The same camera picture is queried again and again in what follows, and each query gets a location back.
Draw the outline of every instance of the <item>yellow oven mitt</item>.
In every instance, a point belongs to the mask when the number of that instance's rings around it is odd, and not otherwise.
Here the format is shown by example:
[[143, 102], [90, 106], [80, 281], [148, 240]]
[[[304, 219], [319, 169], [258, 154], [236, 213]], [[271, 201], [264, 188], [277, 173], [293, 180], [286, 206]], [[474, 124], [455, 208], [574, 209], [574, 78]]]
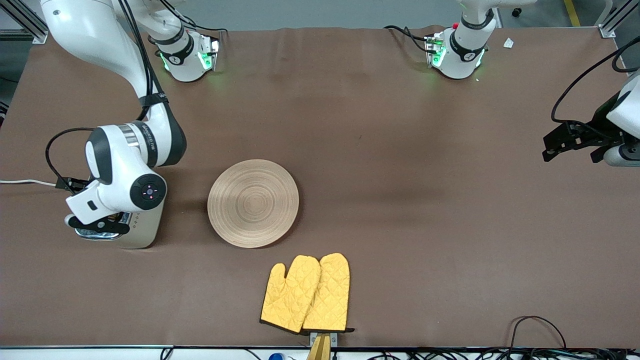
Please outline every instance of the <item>yellow oven mitt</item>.
[[284, 264], [274, 265], [264, 294], [260, 322], [299, 333], [319, 280], [320, 264], [311, 256], [296, 256], [286, 276]]
[[320, 260], [320, 268], [320, 283], [302, 327], [305, 332], [345, 332], [351, 280], [349, 263], [342, 254], [330, 254]]

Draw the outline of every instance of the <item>white cable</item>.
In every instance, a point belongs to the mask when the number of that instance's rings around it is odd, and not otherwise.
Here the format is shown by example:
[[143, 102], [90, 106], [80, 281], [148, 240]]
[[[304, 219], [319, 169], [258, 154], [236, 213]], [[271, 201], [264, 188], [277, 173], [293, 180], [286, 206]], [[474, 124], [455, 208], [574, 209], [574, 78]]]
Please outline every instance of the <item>white cable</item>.
[[52, 184], [52, 183], [45, 183], [44, 181], [33, 180], [33, 179], [27, 179], [27, 180], [0, 180], [0, 184], [40, 184], [40, 185], [47, 185], [47, 186], [56, 186], [55, 184]]

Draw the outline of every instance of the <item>brown table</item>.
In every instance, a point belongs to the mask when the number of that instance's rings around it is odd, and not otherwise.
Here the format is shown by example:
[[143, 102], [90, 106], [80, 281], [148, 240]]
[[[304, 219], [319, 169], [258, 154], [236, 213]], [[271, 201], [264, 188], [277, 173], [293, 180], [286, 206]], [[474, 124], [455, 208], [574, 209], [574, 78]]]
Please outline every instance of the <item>brown table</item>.
[[[386, 30], [233, 32], [221, 72], [196, 83], [153, 58], [189, 142], [159, 170], [169, 195], [155, 245], [83, 241], [63, 225], [65, 192], [2, 186], [0, 343], [306, 343], [258, 323], [269, 269], [342, 252], [356, 332], [341, 345], [505, 345], [512, 320], [533, 314], [570, 347], [637, 347], [638, 169], [594, 165], [589, 151], [541, 157], [554, 101], [614, 42], [593, 28], [499, 29], [490, 45], [462, 81]], [[624, 80], [601, 67], [559, 116], [589, 120]], [[0, 131], [2, 178], [53, 180], [53, 134], [138, 112], [122, 78], [50, 37]], [[87, 175], [86, 136], [55, 144], [64, 175]], [[258, 250], [225, 243], [206, 211], [216, 177], [251, 158], [283, 165], [302, 196], [289, 235]], [[534, 322], [517, 343], [558, 346]]]

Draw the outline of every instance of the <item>white sticker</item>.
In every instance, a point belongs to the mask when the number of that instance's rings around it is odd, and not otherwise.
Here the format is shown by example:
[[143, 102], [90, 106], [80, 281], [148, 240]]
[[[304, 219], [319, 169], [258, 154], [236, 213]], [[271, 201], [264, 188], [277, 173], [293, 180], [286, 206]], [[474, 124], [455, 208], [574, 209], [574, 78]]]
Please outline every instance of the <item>white sticker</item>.
[[513, 47], [513, 40], [511, 38], [507, 38], [507, 41], [504, 42], [503, 46], [507, 49], [511, 49]]

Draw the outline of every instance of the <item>round woven placemat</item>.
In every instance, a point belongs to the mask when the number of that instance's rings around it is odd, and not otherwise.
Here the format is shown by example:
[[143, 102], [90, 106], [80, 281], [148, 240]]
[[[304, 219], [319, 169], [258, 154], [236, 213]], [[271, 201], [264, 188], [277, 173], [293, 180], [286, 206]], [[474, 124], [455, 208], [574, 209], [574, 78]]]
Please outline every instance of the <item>round woven placemat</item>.
[[263, 247], [284, 235], [298, 214], [298, 187], [280, 165], [246, 160], [226, 169], [209, 192], [207, 210], [216, 232], [229, 243]]

